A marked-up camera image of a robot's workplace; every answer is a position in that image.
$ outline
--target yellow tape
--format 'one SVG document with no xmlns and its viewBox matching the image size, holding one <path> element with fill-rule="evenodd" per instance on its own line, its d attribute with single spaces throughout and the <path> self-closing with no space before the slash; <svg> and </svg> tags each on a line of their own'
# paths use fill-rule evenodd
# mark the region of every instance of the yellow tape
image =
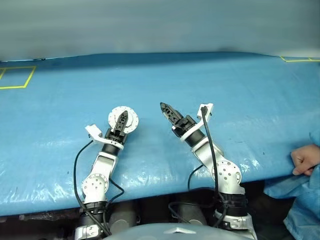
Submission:
<svg viewBox="0 0 320 240">
<path fill-rule="evenodd" d="M 320 59 L 312 59 L 310 57 L 308 57 L 308 59 L 297 59 L 297 60 L 286 60 L 283 56 L 280 56 L 280 58 L 286 63 L 320 62 Z"/>
<path fill-rule="evenodd" d="M 0 74 L 0 79 L 1 79 L 2 76 L 5 74 L 6 70 L 7 70 L 6 68 L 2 69 L 2 73 Z"/>
<path fill-rule="evenodd" d="M 29 75 L 28 79 L 26 80 L 25 84 L 23 85 L 25 88 L 27 87 L 27 85 L 28 85 L 28 83 L 29 83 L 30 79 L 31 79 L 31 78 L 32 78 L 32 76 L 34 75 L 35 70 L 36 70 L 36 66 L 34 66 L 34 67 L 33 67 L 33 69 L 32 69 L 32 71 L 31 71 L 31 73 L 30 73 L 30 75 Z"/>
<path fill-rule="evenodd" d="M 32 76 L 34 75 L 36 71 L 37 66 L 11 66 L 11 67 L 0 67 L 0 70 L 2 70 L 2 73 L 0 74 L 0 79 L 3 77 L 5 74 L 6 70 L 9 69 L 32 69 L 31 73 L 29 74 L 28 78 L 26 79 L 24 85 L 19 85 L 19 86 L 0 86 L 0 90 L 4 89 L 25 89 L 31 80 Z"/>
</svg>

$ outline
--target gray wall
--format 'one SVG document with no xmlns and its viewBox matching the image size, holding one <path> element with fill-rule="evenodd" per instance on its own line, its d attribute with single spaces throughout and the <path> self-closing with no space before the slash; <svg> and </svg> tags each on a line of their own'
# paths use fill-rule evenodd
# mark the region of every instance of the gray wall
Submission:
<svg viewBox="0 0 320 240">
<path fill-rule="evenodd" d="M 0 1 L 0 60 L 207 51 L 320 57 L 320 0 Z"/>
</svg>

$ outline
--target yellow tape square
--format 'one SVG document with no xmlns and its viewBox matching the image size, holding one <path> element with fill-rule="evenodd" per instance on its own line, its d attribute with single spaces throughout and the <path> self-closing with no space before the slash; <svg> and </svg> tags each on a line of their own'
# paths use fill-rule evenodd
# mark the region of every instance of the yellow tape square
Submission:
<svg viewBox="0 0 320 240">
<path fill-rule="evenodd" d="M 27 79 L 25 80 L 23 85 L 15 85 L 15 86 L 0 86 L 0 90 L 4 89 L 25 89 L 35 73 L 36 66 L 14 66 L 14 67 L 0 67 L 0 81 L 1 78 L 5 75 L 7 70 L 14 70 L 14 69 L 30 69 L 31 72 Z"/>
</svg>

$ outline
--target finger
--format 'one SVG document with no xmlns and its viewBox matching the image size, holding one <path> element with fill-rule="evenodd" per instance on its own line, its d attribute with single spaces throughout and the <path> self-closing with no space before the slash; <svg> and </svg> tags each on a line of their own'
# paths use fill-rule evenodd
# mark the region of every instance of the finger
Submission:
<svg viewBox="0 0 320 240">
<path fill-rule="evenodd" d="M 308 169 L 307 171 L 304 172 L 304 175 L 306 175 L 306 176 L 311 176 L 313 170 L 314 170 L 313 168 Z"/>
<path fill-rule="evenodd" d="M 298 165 L 300 165 L 303 161 L 304 161 L 304 159 L 303 159 L 303 157 L 301 157 L 298 153 L 297 153 L 297 151 L 293 151 L 292 153 L 291 153 L 291 158 L 292 158 L 292 161 L 293 161 L 293 164 L 294 164 L 294 166 L 298 166 Z"/>
<path fill-rule="evenodd" d="M 312 164 L 308 161 L 303 161 L 300 165 L 296 166 L 295 169 L 293 169 L 293 175 L 300 175 L 303 174 L 305 171 L 307 171 L 309 168 L 312 167 Z"/>
</svg>

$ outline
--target person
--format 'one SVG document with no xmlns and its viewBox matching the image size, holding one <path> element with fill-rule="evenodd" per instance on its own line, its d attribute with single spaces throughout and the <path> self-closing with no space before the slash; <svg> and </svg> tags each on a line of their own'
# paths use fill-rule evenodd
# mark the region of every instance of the person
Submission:
<svg viewBox="0 0 320 240">
<path fill-rule="evenodd" d="M 313 144 L 291 152 L 291 177 L 266 181 L 264 193 L 275 199 L 294 199 L 283 223 L 296 240 L 320 236 L 320 129 L 312 131 Z"/>
<path fill-rule="evenodd" d="M 320 147 L 315 144 L 300 147 L 291 153 L 291 158 L 295 166 L 293 175 L 311 176 L 314 167 L 320 164 Z"/>
</svg>

